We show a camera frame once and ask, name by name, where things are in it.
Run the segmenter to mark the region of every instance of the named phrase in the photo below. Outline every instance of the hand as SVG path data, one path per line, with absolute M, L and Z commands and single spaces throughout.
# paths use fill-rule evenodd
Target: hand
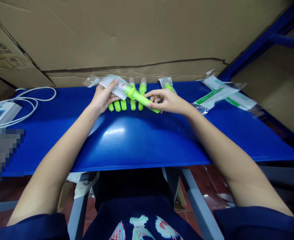
M 148 103 L 148 108 L 159 109 L 166 112 L 179 113 L 182 115 L 187 115 L 194 107 L 189 104 L 186 100 L 179 97 L 174 92 L 169 89 L 157 89 L 152 90 L 145 94 L 145 97 L 150 97 L 150 101 L 153 103 Z
M 110 103 L 120 99 L 120 97 L 117 97 L 115 94 L 111 93 L 112 89 L 118 84 L 118 82 L 119 79 L 116 78 L 105 89 L 100 84 L 96 87 L 96 92 L 90 103 L 90 106 L 95 108 L 99 114 L 102 114 L 104 111 L 106 111 Z

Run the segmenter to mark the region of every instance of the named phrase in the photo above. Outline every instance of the green plastic tube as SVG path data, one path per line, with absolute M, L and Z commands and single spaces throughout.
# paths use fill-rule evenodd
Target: green plastic tube
M 129 82 L 130 86 L 132 86 L 133 88 L 136 88 L 135 83 L 131 83 Z M 136 110 L 136 100 L 134 99 L 130 99 L 130 107 L 132 111 Z
M 133 88 L 129 85 L 124 86 L 124 88 L 125 88 L 125 94 L 128 97 L 137 100 L 138 102 L 142 103 L 145 107 L 147 107 L 148 103 L 152 103 L 152 101 L 150 101 L 149 99 L 140 95 L 139 92 L 135 88 Z M 149 109 L 155 113 L 160 113 L 160 110 L 158 110 L 158 109 L 151 109 L 151 108 L 149 108 Z
M 115 109 L 114 109 L 114 106 L 113 106 L 113 103 L 109 104 L 109 105 L 108 105 L 108 108 L 109 108 L 109 111 L 111 111 L 111 112 L 112 112 L 113 110 L 115 110 Z
M 139 93 L 140 95 L 143 96 L 145 95 L 146 91 L 147 91 L 147 81 L 146 81 L 146 78 L 142 78 L 139 85 Z M 138 109 L 139 111 L 142 111 L 144 109 L 144 105 L 142 103 L 138 103 Z
M 170 91 L 173 91 L 173 87 L 170 85 L 170 83 L 166 83 L 164 85 L 164 88 L 169 89 Z
M 114 105 L 115 105 L 116 112 L 120 112 L 121 111 L 121 107 L 120 107 L 119 100 L 114 101 Z
M 120 100 L 121 110 L 126 111 L 127 110 L 127 102 L 126 100 Z

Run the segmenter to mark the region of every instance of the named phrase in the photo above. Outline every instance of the blue table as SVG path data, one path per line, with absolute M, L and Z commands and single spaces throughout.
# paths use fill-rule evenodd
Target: blue table
M 209 89 L 201 82 L 176 82 L 179 96 L 192 102 Z M 147 90 L 160 88 L 150 83 Z M 57 88 L 57 96 L 40 102 L 34 114 L 9 128 L 25 129 L 24 142 L 6 164 L 2 176 L 33 174 L 50 148 L 67 131 L 90 103 L 95 88 Z M 27 94 L 47 99 L 50 89 Z M 31 111 L 28 103 L 17 117 Z M 294 149 L 284 143 L 259 119 L 226 101 L 219 102 L 206 118 L 244 149 L 255 161 L 294 160 Z M 73 172 L 149 167 L 209 164 L 210 159 L 199 144 L 184 117 L 156 114 L 149 109 L 102 114 L 72 168 Z

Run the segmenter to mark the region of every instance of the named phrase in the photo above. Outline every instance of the blue metal shelf frame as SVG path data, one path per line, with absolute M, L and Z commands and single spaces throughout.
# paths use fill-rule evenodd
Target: blue metal shelf frame
M 258 58 L 272 45 L 278 44 L 294 49 L 294 38 L 287 37 L 290 30 L 294 28 L 294 3 L 265 31 L 263 32 L 225 71 L 219 75 L 219 79 L 229 82 L 243 70 L 248 64 Z M 264 110 L 264 119 L 271 121 L 280 128 L 288 137 L 284 139 L 294 148 L 294 133 L 282 123 Z
M 294 49 L 294 38 L 284 36 L 294 28 L 294 3 L 225 71 L 218 77 L 221 81 L 229 82 L 235 75 L 254 61 L 273 44 L 283 45 Z

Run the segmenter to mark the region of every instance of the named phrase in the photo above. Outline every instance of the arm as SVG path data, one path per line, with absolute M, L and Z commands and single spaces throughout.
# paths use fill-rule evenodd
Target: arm
M 151 108 L 179 113 L 188 119 L 213 164 L 226 180 L 237 206 L 267 207 L 294 216 L 250 156 L 191 104 L 166 89 L 153 90 L 145 95 L 150 96 L 154 102 L 150 103 Z
M 93 100 L 38 165 L 21 195 L 7 226 L 38 214 L 57 211 L 61 188 L 95 121 L 119 98 L 111 94 L 117 83 L 106 89 L 98 85 Z

